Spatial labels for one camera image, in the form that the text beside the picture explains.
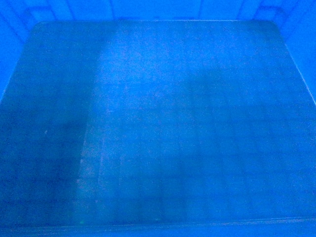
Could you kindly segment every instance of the blue plastic container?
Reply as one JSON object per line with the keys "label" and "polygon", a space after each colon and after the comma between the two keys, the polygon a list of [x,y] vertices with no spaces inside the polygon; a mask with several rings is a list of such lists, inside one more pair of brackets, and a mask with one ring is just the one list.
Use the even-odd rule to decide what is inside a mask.
{"label": "blue plastic container", "polygon": [[313,236],[302,2],[4,2],[3,235]]}

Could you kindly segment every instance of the grid pattern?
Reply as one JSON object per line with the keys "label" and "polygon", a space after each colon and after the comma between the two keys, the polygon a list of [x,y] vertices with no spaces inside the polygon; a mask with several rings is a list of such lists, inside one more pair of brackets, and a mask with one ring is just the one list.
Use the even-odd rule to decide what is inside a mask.
{"label": "grid pattern", "polygon": [[77,208],[78,222],[315,214],[315,105],[274,25],[133,22],[112,43],[91,103],[77,196],[89,208]]}
{"label": "grid pattern", "polygon": [[[211,21],[48,26],[39,26],[29,40],[1,104],[2,138],[12,140],[1,142],[9,151],[2,169],[13,167],[20,180],[17,185],[7,175],[1,179],[4,194],[18,192],[3,198],[11,222],[2,225],[315,216],[316,109],[276,26]],[[42,40],[53,47],[35,54]],[[37,72],[46,55],[54,60],[45,60]],[[50,82],[38,87],[47,76]],[[21,99],[30,86],[22,80],[32,83],[31,95],[41,91],[36,100]],[[10,113],[21,107],[34,118]],[[42,113],[44,108],[51,111]],[[63,124],[60,130],[46,136],[56,123]],[[28,166],[17,168],[31,151],[24,135],[37,139],[33,130],[41,124],[49,129],[41,143],[31,145],[37,155],[30,164],[37,169],[27,171],[33,177],[27,182],[21,170]],[[41,219],[29,220],[26,213]]]}

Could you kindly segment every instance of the blue plastic surface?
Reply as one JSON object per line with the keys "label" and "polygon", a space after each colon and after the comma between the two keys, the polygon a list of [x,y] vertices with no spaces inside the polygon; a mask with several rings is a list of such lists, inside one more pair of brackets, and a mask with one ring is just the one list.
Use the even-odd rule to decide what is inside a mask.
{"label": "blue plastic surface", "polygon": [[0,224],[313,234],[315,121],[271,22],[38,24],[0,106]]}

